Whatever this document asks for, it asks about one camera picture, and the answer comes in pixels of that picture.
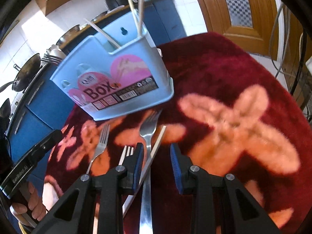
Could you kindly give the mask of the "person's left hand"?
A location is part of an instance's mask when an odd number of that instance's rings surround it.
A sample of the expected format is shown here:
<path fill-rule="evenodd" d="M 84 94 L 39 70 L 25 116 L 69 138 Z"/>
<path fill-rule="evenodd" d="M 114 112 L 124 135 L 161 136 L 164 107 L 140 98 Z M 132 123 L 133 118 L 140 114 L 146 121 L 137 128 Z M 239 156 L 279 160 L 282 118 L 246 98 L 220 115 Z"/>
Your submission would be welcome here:
<path fill-rule="evenodd" d="M 28 182 L 28 191 L 30 193 L 30 198 L 27 206 L 20 203 L 13 203 L 10 206 L 12 215 L 25 226 L 31 226 L 27 219 L 23 217 L 23 214 L 27 213 L 27 209 L 32 211 L 32 217 L 38 221 L 41 221 L 47 213 L 46 207 L 42 203 L 42 198 L 38 195 L 38 190 L 31 182 Z"/>

